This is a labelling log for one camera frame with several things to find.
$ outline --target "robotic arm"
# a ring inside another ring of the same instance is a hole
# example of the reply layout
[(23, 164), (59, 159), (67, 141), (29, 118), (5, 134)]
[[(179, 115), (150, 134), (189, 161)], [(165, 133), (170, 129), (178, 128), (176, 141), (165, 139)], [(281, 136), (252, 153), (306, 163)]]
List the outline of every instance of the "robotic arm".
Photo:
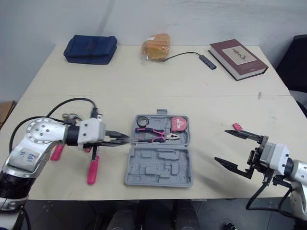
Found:
[[(239, 138), (254, 140), (260, 144), (258, 148), (250, 152), (247, 162), (249, 169), (245, 169), (245, 172), (238, 170), (237, 165), (234, 163), (217, 157), (214, 158), (226, 169), (248, 179), (251, 179), (255, 169), (264, 174), (262, 187), (249, 200), (246, 209), (257, 210), (257, 208), (250, 208), (250, 205), (272, 180), (273, 185), (280, 184), (288, 187), (289, 190), (281, 200), (278, 209), (267, 208), (266, 210), (278, 211), (287, 217), (304, 222), (307, 221), (307, 163), (289, 158), (289, 149), (287, 146), (285, 144), (269, 143), (269, 137), (267, 136), (259, 136), (246, 131), (227, 130), (226, 132)], [(292, 214), (281, 210), (283, 201), (290, 192), (290, 203), (293, 209)]]
[[(101, 118), (94, 107), (91, 118), (81, 121), (78, 126), (72, 120), (62, 123), (49, 117), (33, 120), (27, 126), (24, 138), (12, 150), (0, 172), (0, 227), (18, 229), (16, 225), (14, 227), (18, 214), (55, 145), (93, 147), (94, 161), (98, 146), (113, 147), (129, 142), (128, 136), (107, 131)], [(105, 136), (112, 139), (105, 141)]]

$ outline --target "white table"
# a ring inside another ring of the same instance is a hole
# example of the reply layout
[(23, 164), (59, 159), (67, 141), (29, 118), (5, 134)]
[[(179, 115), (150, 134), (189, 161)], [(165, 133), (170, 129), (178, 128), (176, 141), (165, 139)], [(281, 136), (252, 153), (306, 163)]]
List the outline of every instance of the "white table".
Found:
[[(210, 70), (197, 56), (182, 55), (165, 63), (142, 63), (139, 46), (118, 46), (107, 66), (67, 63), (57, 46), (34, 78), (1, 130), (3, 163), (8, 154), (9, 136), (24, 118), (45, 115), (55, 105), (72, 97), (93, 99), (104, 114), (108, 130), (130, 134), (138, 114), (155, 114), (157, 108), (169, 114), (187, 115), (191, 130), (194, 185), (191, 188), (127, 186), (124, 175), (130, 145), (100, 148), (95, 185), (86, 183), (89, 155), (66, 147), (59, 161), (50, 161), (30, 192), (31, 199), (121, 200), (171, 198), (251, 197), (261, 186), (262, 174), (252, 180), (230, 173), (217, 162), (220, 157), (247, 167), (251, 140), (224, 132), (240, 122), (257, 134), (270, 136), (273, 143), (286, 143), (293, 159), (307, 161), (307, 120), (290, 96), (259, 47), (249, 49), (269, 69), (263, 75), (235, 81), (208, 53), (208, 46), (175, 46), (172, 54), (196, 51), (216, 66)], [(91, 105), (72, 102), (59, 109), (89, 116)], [(15, 143), (24, 135), (24, 126)], [(285, 189), (270, 185), (261, 197), (283, 196)]]

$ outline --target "plastic bag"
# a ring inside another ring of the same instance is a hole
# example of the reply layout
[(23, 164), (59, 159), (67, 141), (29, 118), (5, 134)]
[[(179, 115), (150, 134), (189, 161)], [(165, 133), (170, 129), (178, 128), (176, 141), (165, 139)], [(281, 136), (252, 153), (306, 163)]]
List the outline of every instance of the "plastic bag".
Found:
[(142, 45), (145, 60), (165, 60), (169, 53), (169, 35), (156, 34), (147, 38)]

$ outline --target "plastic case compartment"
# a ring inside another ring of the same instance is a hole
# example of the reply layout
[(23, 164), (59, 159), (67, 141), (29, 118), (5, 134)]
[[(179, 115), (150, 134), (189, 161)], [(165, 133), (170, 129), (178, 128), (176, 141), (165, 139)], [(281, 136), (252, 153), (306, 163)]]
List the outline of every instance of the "plastic case compartment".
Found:
[(162, 129), (166, 133), (171, 129), (171, 118), (180, 115), (167, 115), (167, 110), (157, 110), (157, 115), (138, 115), (134, 119), (128, 166), (125, 183), (128, 185), (150, 185), (168, 187), (191, 187), (193, 185), (191, 154), (187, 148), (190, 141), (189, 120), (185, 131), (178, 140), (159, 142), (138, 142), (139, 139), (157, 137), (150, 133), (137, 133), (137, 119), (147, 117), (146, 128)]

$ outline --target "black chair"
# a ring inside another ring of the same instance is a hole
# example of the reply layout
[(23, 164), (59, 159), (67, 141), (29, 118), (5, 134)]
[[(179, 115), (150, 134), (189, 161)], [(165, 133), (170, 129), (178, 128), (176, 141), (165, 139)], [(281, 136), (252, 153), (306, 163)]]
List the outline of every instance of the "black chair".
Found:
[[(293, 38), (276, 71), (289, 90), (307, 93), (307, 34)], [(307, 117), (307, 109), (297, 103)]]

